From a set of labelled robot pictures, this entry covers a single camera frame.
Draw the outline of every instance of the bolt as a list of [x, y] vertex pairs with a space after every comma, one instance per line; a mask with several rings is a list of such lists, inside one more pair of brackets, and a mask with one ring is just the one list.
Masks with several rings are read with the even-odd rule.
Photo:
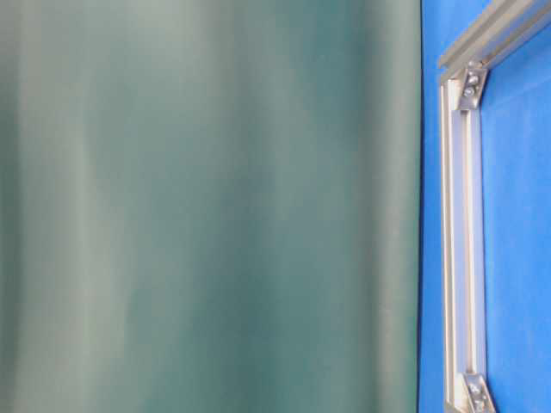
[[471, 392], [475, 395], [480, 394], [480, 388], [477, 385], [470, 384], [468, 385], [468, 388], [471, 389]]
[[468, 88], [465, 88], [465, 90], [463, 91], [463, 95], [464, 95], [465, 97], [472, 97], [472, 96], [474, 96], [474, 88], [472, 88], [472, 87], [470, 87], [470, 86], [469, 86]]
[[475, 85], [479, 84], [479, 81], [480, 81], [479, 75], [474, 74], [474, 73], [472, 73], [472, 74], [469, 73], [468, 79], [467, 79], [467, 84], [469, 86], [475, 86]]
[[476, 411], [484, 411], [486, 409], [486, 403], [480, 400], [474, 400], [474, 406], [476, 407]]

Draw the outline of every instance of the aluminum frame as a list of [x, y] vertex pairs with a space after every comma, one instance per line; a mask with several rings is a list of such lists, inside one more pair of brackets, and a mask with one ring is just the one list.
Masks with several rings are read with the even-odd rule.
[[487, 73], [551, 21], [551, 0], [493, 0], [439, 59], [444, 411], [495, 412], [486, 386], [480, 112]]

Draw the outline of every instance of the green fabric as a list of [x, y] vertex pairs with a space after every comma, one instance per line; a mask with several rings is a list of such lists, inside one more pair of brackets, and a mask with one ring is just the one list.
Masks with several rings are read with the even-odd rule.
[[2, 412], [415, 411], [418, 2], [0, 16]]

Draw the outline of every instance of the corner bracket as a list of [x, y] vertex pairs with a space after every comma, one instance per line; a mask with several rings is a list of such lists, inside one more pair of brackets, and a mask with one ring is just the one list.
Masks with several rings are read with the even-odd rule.
[[469, 62], [467, 67], [461, 71], [459, 79], [461, 80], [461, 93], [457, 102], [457, 109], [475, 110], [478, 108], [488, 69], [481, 62]]

